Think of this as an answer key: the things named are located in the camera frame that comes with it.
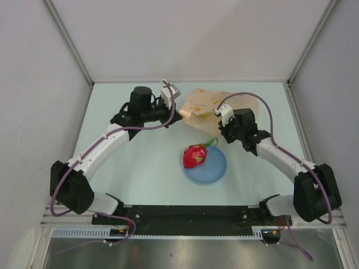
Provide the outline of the translucent orange plastic bag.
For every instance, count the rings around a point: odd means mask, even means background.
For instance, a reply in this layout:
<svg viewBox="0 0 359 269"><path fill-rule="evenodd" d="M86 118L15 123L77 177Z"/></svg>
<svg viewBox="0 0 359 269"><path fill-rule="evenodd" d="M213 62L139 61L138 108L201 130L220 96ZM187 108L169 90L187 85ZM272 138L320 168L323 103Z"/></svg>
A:
<svg viewBox="0 0 359 269"><path fill-rule="evenodd" d="M230 92L197 88L189 94L179 112L183 116L183 121L189 126L217 136L220 134L218 129L220 118L214 114L214 111L221 101L230 95ZM225 103L233 109L250 108L255 115L258 115L259 112L257 98L250 95L238 95L225 101ZM207 117L200 116L205 112L211 112L211 114Z"/></svg>

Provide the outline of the red fake dragon fruit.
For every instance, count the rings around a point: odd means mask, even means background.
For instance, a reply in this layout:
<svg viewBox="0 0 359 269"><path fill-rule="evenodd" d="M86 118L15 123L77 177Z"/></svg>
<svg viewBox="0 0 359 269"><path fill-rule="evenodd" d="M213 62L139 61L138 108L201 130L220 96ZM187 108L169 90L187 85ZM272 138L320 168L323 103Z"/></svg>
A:
<svg viewBox="0 0 359 269"><path fill-rule="evenodd" d="M183 153L183 167L185 169L193 169L202 165L208 155L209 147L216 146L218 138L214 137L207 142L190 145Z"/></svg>

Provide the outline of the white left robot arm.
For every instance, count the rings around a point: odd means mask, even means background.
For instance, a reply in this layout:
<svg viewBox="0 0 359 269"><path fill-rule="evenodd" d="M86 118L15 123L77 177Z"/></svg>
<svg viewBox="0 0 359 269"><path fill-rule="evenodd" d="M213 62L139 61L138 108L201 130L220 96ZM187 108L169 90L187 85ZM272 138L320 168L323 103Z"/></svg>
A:
<svg viewBox="0 0 359 269"><path fill-rule="evenodd" d="M96 171L120 146L130 142L139 132L151 130L146 123L160 122L159 128L167 128L182 120L176 110L175 99L180 91L166 80L158 97L146 86L136 86L128 102L110 120L99 138L86 150L65 163L56 161L50 169L50 211L55 202L67 207L67 212L78 215L86 211L104 214L112 224L123 220L124 210L120 200L107 193L93 191L90 181Z"/></svg>

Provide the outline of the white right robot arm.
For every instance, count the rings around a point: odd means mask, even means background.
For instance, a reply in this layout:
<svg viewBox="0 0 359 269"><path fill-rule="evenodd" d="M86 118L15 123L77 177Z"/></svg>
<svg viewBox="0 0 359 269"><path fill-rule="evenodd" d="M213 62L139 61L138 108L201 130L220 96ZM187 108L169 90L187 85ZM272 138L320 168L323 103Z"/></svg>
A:
<svg viewBox="0 0 359 269"><path fill-rule="evenodd" d="M298 215L306 222L321 221L322 216L328 215L327 222L331 223L332 212L341 207L342 199L328 164L300 159L277 145L271 133L258 129L249 108L234 110L224 105L215 110L215 115L221 118L218 128L227 143L240 141L245 151L272 164L293 183L293 194L275 194L259 203L263 224L271 225L284 215Z"/></svg>

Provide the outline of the blue plate with bear print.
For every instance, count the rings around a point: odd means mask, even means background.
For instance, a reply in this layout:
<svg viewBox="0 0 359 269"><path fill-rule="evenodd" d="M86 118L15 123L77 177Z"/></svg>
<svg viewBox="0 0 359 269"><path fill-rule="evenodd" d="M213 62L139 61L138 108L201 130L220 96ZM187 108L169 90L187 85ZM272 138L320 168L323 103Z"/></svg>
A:
<svg viewBox="0 0 359 269"><path fill-rule="evenodd" d="M195 168L183 168L193 182L206 185L223 178L227 170L227 159L224 153L215 146L209 146L206 160Z"/></svg>

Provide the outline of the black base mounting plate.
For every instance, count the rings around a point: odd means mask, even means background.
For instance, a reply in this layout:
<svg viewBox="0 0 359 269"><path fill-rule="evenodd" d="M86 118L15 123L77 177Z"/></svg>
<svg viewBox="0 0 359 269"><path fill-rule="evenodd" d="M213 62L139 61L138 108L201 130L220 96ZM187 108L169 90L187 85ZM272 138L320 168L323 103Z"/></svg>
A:
<svg viewBox="0 0 359 269"><path fill-rule="evenodd" d="M286 222L250 206L124 205L114 214L134 221L135 234L144 236L241 236Z"/></svg>

